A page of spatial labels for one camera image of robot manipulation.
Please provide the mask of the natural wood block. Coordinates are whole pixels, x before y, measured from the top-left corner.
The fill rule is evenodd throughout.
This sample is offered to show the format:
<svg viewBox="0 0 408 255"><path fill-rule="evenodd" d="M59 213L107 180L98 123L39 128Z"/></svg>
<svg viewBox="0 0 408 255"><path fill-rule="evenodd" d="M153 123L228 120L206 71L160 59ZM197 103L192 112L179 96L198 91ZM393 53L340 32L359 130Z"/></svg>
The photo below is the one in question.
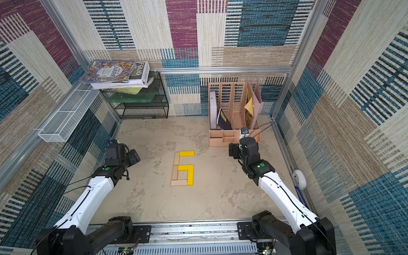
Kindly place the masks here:
<svg viewBox="0 0 408 255"><path fill-rule="evenodd" d="M176 152L176 153L174 154L174 162L173 162L173 165L177 166L177 165L179 165L179 164L180 164L180 153L179 153L179 152Z"/></svg>
<svg viewBox="0 0 408 255"><path fill-rule="evenodd" d="M172 180L171 181L171 186L187 186L188 185L188 180Z"/></svg>
<svg viewBox="0 0 408 255"><path fill-rule="evenodd" d="M179 172L178 167L179 167L178 165L173 166L172 181L178 180L178 172Z"/></svg>

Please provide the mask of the yellow block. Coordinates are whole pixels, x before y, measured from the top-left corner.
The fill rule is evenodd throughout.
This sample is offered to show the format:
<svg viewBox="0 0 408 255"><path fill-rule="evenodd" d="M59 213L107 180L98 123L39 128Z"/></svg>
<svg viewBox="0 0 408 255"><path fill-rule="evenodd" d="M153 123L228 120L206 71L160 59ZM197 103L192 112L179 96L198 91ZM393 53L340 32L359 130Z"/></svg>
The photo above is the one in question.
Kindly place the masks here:
<svg viewBox="0 0 408 255"><path fill-rule="evenodd" d="M178 171L193 171L194 166L193 165L179 165L178 166Z"/></svg>
<svg viewBox="0 0 408 255"><path fill-rule="evenodd" d="M194 151L181 151L180 157L193 157L195 155Z"/></svg>
<svg viewBox="0 0 408 255"><path fill-rule="evenodd" d="M194 170L188 170L187 186L193 186Z"/></svg>

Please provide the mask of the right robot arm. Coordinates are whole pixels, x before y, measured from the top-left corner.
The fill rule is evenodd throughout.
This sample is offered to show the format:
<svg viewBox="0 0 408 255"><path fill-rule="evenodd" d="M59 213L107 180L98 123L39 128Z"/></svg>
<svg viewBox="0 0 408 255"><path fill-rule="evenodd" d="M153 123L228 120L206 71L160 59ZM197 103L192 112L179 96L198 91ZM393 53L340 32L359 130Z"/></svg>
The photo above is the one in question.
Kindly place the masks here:
<svg viewBox="0 0 408 255"><path fill-rule="evenodd" d="M334 225L328 218L319 218L288 189L272 165L261 159L253 137L230 143L228 153L239 161L246 176L270 196L287 220L284 223L268 211L254 215L251 224L257 238L272 237L293 255L337 253Z"/></svg>

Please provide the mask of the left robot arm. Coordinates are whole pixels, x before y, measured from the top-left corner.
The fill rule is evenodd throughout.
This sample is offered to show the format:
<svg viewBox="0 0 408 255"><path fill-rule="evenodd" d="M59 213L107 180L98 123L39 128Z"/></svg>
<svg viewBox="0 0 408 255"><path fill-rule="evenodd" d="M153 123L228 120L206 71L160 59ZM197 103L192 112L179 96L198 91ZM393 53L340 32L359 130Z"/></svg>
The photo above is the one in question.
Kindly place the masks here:
<svg viewBox="0 0 408 255"><path fill-rule="evenodd" d="M129 179L128 168L140 162L134 149L112 140L106 147L104 165L91 175L89 183L74 205L52 228L36 237L32 253L38 255L96 255L113 241L132 241L136 237L132 219L118 216L87 234L91 219L105 197L122 177Z"/></svg>

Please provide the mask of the dark notebook in organizer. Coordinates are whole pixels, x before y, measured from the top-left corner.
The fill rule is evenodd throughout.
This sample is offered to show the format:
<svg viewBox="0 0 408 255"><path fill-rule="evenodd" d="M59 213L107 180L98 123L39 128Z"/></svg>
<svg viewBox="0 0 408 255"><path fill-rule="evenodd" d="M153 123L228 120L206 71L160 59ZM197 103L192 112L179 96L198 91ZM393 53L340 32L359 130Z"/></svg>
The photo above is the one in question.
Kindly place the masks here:
<svg viewBox="0 0 408 255"><path fill-rule="evenodd" d="M216 124L221 130L231 130L232 125L223 110L220 109L217 115Z"/></svg>

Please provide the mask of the pink desk organizer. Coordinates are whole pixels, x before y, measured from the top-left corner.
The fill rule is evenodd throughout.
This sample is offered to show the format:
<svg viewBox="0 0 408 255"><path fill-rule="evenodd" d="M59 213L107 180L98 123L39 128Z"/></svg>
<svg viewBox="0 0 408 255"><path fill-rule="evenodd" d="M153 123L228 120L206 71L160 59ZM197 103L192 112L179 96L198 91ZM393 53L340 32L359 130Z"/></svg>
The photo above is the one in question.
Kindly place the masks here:
<svg viewBox="0 0 408 255"><path fill-rule="evenodd" d="M257 118L261 113L263 102L259 82L212 82L207 86L208 90L208 115L209 115L209 92L216 91L217 113L220 109L232 125L231 130L209 129L209 145L211 147L227 147L230 143L238 143L240 129L248 128L250 137L257 142L261 141L260 125ZM254 115L250 116L244 106L247 97L253 97Z"/></svg>

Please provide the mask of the yellow paper in organizer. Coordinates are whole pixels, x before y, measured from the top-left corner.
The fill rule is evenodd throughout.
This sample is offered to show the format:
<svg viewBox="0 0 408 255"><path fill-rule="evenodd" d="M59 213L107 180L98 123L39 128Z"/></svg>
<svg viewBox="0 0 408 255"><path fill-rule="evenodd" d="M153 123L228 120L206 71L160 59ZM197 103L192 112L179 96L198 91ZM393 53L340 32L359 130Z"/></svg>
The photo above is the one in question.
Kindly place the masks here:
<svg viewBox="0 0 408 255"><path fill-rule="evenodd" d="M246 112L250 115L254 115L254 100L253 97L247 97L246 105L244 106Z"/></svg>

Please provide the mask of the white binder in organizer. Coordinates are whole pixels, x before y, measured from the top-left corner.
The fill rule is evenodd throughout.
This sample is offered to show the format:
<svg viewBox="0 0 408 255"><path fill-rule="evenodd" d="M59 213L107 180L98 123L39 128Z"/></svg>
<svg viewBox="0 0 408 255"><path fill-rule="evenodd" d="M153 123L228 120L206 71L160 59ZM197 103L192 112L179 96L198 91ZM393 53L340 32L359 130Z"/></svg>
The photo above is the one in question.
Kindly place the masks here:
<svg viewBox="0 0 408 255"><path fill-rule="evenodd" d="M209 118L210 118L210 129L217 129L217 97L216 91L209 92Z"/></svg>

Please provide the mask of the green folder on shelf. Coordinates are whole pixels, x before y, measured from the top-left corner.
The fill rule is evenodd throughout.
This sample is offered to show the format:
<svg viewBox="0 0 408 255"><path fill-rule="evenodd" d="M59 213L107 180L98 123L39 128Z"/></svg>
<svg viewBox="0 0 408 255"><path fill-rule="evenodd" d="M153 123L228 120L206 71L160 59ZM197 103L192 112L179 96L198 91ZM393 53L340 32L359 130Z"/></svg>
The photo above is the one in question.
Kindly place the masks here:
<svg viewBox="0 0 408 255"><path fill-rule="evenodd" d="M136 95L116 92L107 101L110 103L150 103L155 96L154 92L142 92Z"/></svg>

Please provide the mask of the white round device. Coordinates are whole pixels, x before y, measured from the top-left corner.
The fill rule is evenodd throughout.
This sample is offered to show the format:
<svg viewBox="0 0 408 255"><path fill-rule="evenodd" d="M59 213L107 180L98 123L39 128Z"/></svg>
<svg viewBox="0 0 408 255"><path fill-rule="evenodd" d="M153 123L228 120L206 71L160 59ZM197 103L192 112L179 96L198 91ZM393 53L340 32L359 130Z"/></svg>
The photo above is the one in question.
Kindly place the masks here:
<svg viewBox="0 0 408 255"><path fill-rule="evenodd" d="M294 170L292 174L293 181L295 186L299 190L305 190L307 188L307 180L305 178L304 173L301 170Z"/></svg>

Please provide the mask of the black and white Folio book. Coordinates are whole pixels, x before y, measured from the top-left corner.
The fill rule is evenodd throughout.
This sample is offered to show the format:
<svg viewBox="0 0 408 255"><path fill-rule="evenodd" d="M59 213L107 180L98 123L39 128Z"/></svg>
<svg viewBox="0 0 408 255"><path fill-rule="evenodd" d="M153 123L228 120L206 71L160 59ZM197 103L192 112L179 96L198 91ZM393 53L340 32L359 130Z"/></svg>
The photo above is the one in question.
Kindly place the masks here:
<svg viewBox="0 0 408 255"><path fill-rule="evenodd" d="M130 74L127 83L90 83L94 89L128 88L140 87L147 88L150 85L148 81L150 66L148 62L136 62L134 71Z"/></svg>

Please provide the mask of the colourful picture book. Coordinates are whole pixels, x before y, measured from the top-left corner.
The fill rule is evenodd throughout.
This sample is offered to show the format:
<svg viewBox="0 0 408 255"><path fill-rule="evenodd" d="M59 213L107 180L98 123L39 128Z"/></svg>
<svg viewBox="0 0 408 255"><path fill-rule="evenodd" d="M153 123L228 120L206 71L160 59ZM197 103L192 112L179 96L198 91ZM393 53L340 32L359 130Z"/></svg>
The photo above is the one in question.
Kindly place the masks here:
<svg viewBox="0 0 408 255"><path fill-rule="evenodd" d="M80 82L127 83L135 67L135 61L94 60Z"/></svg>

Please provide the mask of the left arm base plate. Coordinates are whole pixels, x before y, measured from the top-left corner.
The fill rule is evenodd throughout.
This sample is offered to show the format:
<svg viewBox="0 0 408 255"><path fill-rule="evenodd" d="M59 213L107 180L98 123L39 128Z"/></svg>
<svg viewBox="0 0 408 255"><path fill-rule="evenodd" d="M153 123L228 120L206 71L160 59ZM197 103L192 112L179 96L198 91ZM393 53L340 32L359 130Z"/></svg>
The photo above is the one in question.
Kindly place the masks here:
<svg viewBox="0 0 408 255"><path fill-rule="evenodd" d="M145 244L150 240L151 225L134 225L130 234L125 233L110 244Z"/></svg>

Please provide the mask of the white mesh wall basket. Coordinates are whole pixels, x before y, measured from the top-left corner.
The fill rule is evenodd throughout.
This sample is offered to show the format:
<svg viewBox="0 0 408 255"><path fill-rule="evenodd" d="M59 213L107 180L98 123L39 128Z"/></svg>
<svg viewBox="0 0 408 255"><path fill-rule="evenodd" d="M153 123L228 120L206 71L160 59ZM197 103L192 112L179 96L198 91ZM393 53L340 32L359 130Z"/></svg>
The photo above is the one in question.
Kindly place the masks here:
<svg viewBox="0 0 408 255"><path fill-rule="evenodd" d="M78 84L38 136L45 142L67 142L98 94L91 85Z"/></svg>

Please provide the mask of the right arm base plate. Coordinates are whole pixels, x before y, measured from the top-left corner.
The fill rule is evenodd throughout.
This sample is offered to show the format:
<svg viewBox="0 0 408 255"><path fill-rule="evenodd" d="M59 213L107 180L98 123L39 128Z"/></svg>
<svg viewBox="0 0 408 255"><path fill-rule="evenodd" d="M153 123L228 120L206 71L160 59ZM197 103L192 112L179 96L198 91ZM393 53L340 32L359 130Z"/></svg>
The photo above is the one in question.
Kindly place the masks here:
<svg viewBox="0 0 408 255"><path fill-rule="evenodd" d="M239 222L237 223L240 240L260 240L280 238L282 231L278 229L279 220L260 222Z"/></svg>

